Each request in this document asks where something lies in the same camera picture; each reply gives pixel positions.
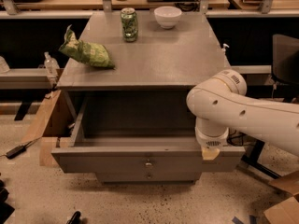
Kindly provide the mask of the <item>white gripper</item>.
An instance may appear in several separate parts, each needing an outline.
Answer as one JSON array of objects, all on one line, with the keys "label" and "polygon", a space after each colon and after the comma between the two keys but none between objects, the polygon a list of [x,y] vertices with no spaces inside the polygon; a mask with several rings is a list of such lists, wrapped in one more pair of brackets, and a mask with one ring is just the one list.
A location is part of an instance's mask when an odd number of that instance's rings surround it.
[{"label": "white gripper", "polygon": [[219,148],[227,144],[229,129],[214,121],[197,118],[195,121],[195,137],[202,147],[204,161],[213,161],[219,154]]}]

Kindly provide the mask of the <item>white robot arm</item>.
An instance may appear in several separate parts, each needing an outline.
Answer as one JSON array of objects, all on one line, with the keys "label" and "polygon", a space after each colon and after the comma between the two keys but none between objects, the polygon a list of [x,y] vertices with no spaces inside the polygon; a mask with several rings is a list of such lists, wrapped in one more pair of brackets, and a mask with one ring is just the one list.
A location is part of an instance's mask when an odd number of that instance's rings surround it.
[{"label": "white robot arm", "polygon": [[299,105],[249,98],[245,79],[228,69],[192,88],[187,107],[206,160],[215,159],[231,129],[299,155]]}]

